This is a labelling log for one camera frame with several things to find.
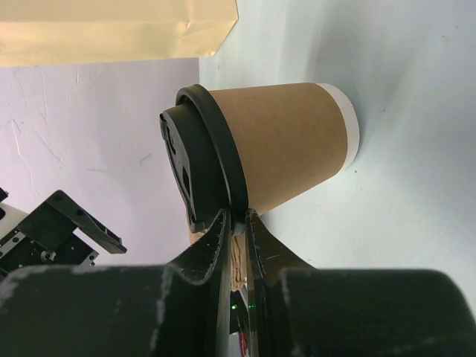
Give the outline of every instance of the black plastic lid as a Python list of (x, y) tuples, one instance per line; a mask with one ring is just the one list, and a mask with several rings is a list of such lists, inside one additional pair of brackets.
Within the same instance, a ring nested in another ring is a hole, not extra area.
[(176, 106), (161, 115), (161, 133), (192, 233), (210, 227), (230, 208), (234, 234), (244, 231), (248, 191), (225, 117), (202, 86), (181, 89)]

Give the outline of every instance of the brown paper cup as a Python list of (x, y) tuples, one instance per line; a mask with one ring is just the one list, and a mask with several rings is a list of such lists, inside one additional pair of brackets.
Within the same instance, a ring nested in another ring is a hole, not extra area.
[(203, 232), (229, 208), (235, 235), (259, 214), (334, 176), (358, 149), (352, 104), (314, 83), (207, 91), (181, 89), (161, 132), (190, 229)]
[(312, 83), (211, 91), (259, 214), (333, 177), (355, 158), (358, 122), (336, 87)]

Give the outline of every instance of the black metal bracket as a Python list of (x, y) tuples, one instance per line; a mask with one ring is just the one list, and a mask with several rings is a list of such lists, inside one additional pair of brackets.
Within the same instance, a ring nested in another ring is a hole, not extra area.
[(94, 265), (98, 253), (74, 234), (77, 228), (109, 253), (126, 252), (119, 237), (64, 192), (57, 191), (0, 237), (0, 281), (24, 266)]
[(53, 193), (18, 225), (22, 233), (49, 251), (55, 251), (76, 228), (111, 254), (127, 251), (121, 238), (61, 190)]

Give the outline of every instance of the white table surface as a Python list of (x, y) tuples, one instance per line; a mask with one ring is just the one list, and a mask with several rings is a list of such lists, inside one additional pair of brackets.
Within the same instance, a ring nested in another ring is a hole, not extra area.
[(319, 268), (444, 271), (476, 311), (476, 2), (238, 5), (203, 85), (331, 83), (361, 125), (354, 165), (271, 212), (271, 231)]

